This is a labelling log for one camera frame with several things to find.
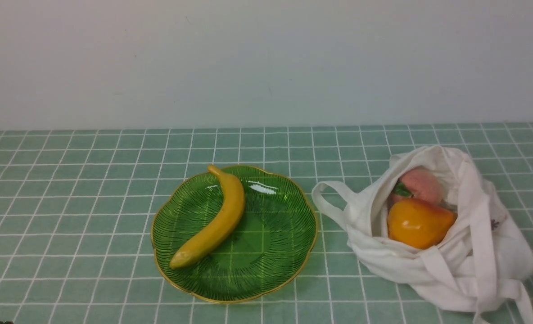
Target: green leaf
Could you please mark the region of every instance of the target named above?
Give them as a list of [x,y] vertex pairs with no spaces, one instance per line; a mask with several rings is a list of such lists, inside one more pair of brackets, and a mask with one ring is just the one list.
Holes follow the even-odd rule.
[[394,194],[403,197],[412,197],[412,193],[409,191],[409,189],[407,189],[404,183],[400,181],[398,181],[397,184],[394,186]]

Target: white tote bag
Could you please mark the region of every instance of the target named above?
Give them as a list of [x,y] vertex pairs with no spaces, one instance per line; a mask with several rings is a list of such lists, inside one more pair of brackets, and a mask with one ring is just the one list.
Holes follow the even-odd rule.
[[[388,238],[386,202],[398,178],[423,166],[444,188],[444,200],[458,217],[440,244],[418,250]],[[344,211],[328,203],[322,190],[332,187],[347,203]],[[533,273],[533,253],[522,233],[466,153],[425,146],[394,155],[390,168],[355,193],[339,181],[317,183],[312,200],[318,210],[347,232],[349,248],[369,270],[390,281],[409,284],[425,300],[449,311],[481,314],[515,300],[524,324],[533,308],[523,281]]]

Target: plate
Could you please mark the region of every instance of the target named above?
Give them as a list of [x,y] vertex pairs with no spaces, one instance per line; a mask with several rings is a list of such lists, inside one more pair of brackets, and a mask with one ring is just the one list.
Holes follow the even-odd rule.
[[174,287],[208,302],[240,303],[276,291],[298,275],[316,242],[318,218],[291,179],[253,166],[222,170],[244,187],[244,215],[229,238],[193,266],[168,265],[221,209],[221,186],[207,172],[183,182],[160,208],[151,240],[157,268]]

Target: banana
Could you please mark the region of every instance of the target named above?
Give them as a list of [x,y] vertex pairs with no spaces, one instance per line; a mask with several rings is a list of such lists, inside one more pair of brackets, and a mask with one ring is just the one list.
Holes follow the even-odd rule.
[[244,212],[244,189],[240,180],[216,166],[207,167],[223,191],[223,204],[215,218],[199,233],[186,241],[170,260],[171,268],[187,267],[215,250],[235,229]]

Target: white wall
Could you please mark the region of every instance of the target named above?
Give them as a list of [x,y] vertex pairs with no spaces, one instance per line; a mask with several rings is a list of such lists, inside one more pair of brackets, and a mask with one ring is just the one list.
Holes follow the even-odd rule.
[[0,0],[0,129],[533,121],[533,0]]

